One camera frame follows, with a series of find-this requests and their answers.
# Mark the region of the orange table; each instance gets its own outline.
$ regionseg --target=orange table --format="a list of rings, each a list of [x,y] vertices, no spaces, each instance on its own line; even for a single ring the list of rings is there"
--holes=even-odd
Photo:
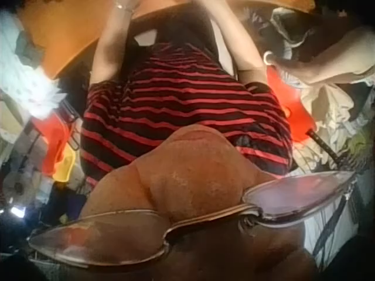
[[[254,2],[233,0],[233,2]],[[137,20],[145,15],[179,5],[185,0],[142,0],[134,15]],[[309,12],[315,7],[313,0],[259,0]],[[25,29],[30,32],[37,46],[45,49],[43,68],[50,78],[56,78],[61,71],[94,43],[100,36],[112,0],[28,0],[18,16]]]

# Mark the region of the white fabric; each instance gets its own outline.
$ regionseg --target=white fabric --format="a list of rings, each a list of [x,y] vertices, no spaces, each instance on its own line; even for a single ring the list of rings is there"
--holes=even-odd
[[[57,81],[49,79],[43,69],[24,66],[15,54],[21,24],[8,12],[0,12],[0,88],[36,118],[48,117],[66,96]]]

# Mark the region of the cluttered room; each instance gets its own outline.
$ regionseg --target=cluttered room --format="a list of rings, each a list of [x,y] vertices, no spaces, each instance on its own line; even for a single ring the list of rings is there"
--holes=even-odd
[[[365,3],[2,1],[0,278],[370,280]]]

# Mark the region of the striped shirt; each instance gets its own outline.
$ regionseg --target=striped shirt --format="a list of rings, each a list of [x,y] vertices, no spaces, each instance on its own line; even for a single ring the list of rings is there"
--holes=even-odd
[[[268,86],[240,84],[190,44],[158,44],[122,83],[90,88],[81,131],[88,182],[95,185],[193,124],[220,131],[261,170],[289,170],[290,129]]]

